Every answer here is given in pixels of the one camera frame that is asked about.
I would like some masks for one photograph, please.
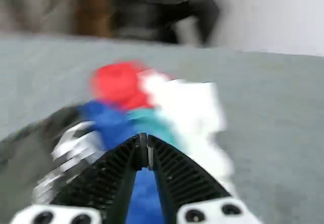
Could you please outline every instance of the blue cloth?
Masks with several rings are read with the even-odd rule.
[[[80,110],[86,120],[94,121],[94,130],[101,134],[107,150],[140,132],[177,147],[168,126],[158,119],[153,109],[123,112],[116,107],[91,101]],[[153,171],[144,168],[137,172],[126,223],[164,223]]]
[[[106,150],[118,146],[137,134],[125,112],[117,107],[90,101],[82,105],[80,111],[85,120],[94,122],[93,128],[100,133]]]

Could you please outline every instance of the white cloth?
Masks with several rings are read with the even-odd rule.
[[[141,90],[149,94],[158,116],[172,126],[179,150],[235,195],[230,181],[233,164],[215,143],[215,133],[226,129],[215,84],[169,80],[154,70],[139,76]]]

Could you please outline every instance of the gray table surface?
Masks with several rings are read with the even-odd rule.
[[[238,193],[265,223],[324,223],[324,58],[2,37],[0,137],[90,99],[92,70],[133,58],[178,78],[218,85],[229,125],[218,142],[234,161]]]

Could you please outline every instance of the teal cloth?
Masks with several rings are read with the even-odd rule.
[[[127,112],[127,118],[138,133],[153,135],[170,145],[179,148],[170,126],[161,120],[154,109],[134,109]]]

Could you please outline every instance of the crumpled fabric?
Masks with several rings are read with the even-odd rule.
[[[105,150],[110,150],[137,134],[125,112],[113,105],[90,101],[80,107],[86,121],[93,121],[93,129],[100,133]]]
[[[135,109],[126,113],[129,121],[134,125],[137,133],[145,132],[149,135],[169,143],[170,145],[179,148],[170,126],[165,121],[158,118],[154,109]]]
[[[140,74],[141,90],[149,95],[156,113],[166,121],[179,142],[178,149],[188,155],[230,193],[234,167],[227,154],[214,142],[215,133],[226,128],[216,86],[169,80],[157,71]]]
[[[96,117],[88,115],[86,120],[96,121],[104,141],[116,146],[134,132],[154,135],[188,155],[235,195],[232,162],[214,143],[226,121],[213,83],[170,80],[137,61],[127,61],[100,68],[92,88],[101,105]],[[107,123],[108,117],[118,120]],[[130,202],[127,223],[136,222],[164,222],[154,174],[147,169],[137,173]]]
[[[152,108],[147,94],[138,87],[138,73],[146,70],[137,61],[121,61],[99,68],[91,78],[91,88],[98,100],[122,110]]]
[[[106,149],[111,149],[137,133],[147,133],[178,146],[169,127],[159,119],[153,109],[137,109],[128,112],[102,102],[91,101],[81,106],[82,115],[93,121],[94,129],[103,138]],[[135,178],[129,205],[127,224],[164,223],[153,171],[142,169]]]

